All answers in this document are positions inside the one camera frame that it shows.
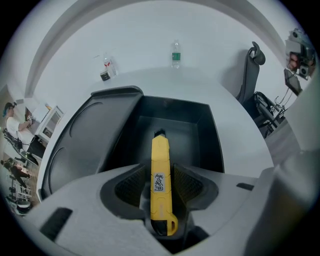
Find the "yellow tool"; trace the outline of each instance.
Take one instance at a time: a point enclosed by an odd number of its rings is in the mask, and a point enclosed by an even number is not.
[[[161,236],[172,236],[178,219],[172,213],[169,141],[164,130],[155,133],[151,152],[150,219]]]

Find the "white plastic bottle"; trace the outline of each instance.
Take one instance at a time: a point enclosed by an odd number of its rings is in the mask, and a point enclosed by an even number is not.
[[[111,57],[106,52],[103,54],[103,64],[110,78],[113,78],[117,75],[115,65],[113,64]]]
[[[172,49],[172,67],[175,69],[180,68],[180,61],[181,61],[181,48],[179,41],[176,39],[173,43]]]

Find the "person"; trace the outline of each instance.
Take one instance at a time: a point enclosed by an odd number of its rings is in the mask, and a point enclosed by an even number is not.
[[[1,165],[3,165],[9,172],[11,172],[13,174],[13,176],[15,177],[15,179],[21,184],[21,186],[23,186],[24,188],[26,188],[26,184],[24,183],[24,181],[21,178],[30,178],[29,174],[26,174],[24,172],[22,172],[21,170],[19,170],[14,164],[12,165],[10,162],[4,162],[3,160],[0,161]]]
[[[12,167],[16,167],[20,172],[25,174],[30,174],[29,170],[25,167],[23,167],[21,164],[17,163],[15,160],[13,160],[11,157],[8,158],[5,162],[1,160],[1,164],[5,166],[8,170]]]
[[[43,158],[46,148],[38,141],[38,137],[34,136],[28,129],[32,125],[32,121],[28,120],[20,123],[14,118],[14,106],[8,102],[5,104],[3,116],[5,117],[5,125],[12,137],[22,141],[22,149]]]

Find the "black rubber insert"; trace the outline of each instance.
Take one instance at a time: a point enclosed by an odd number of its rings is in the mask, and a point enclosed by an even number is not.
[[[139,209],[141,193],[145,187],[145,166],[135,168],[109,180],[100,190],[103,205],[115,216],[128,220],[145,220]]]
[[[247,183],[238,183],[236,185],[238,188],[242,188],[244,190],[249,190],[249,191],[252,191],[254,189],[254,185],[250,185],[250,184],[247,184]]]
[[[72,212],[68,208],[58,208],[40,228],[40,232],[51,241],[55,241]]]
[[[219,189],[212,180],[179,165],[174,165],[174,187],[188,211],[206,209],[218,196]]]

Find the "camera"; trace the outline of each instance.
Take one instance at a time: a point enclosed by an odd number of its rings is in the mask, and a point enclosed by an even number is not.
[[[27,119],[26,119],[27,121],[30,121],[31,120],[31,125],[33,125],[34,123],[35,123],[35,118],[33,117],[33,116],[31,116],[31,115],[28,115],[28,117],[27,117]]]
[[[306,33],[295,28],[290,31],[288,40],[285,41],[285,53],[287,60],[287,67],[290,63],[290,54],[295,54],[298,58],[297,67],[293,70],[300,77],[308,80],[310,75],[309,63],[313,61],[315,63],[315,48],[310,42]]]

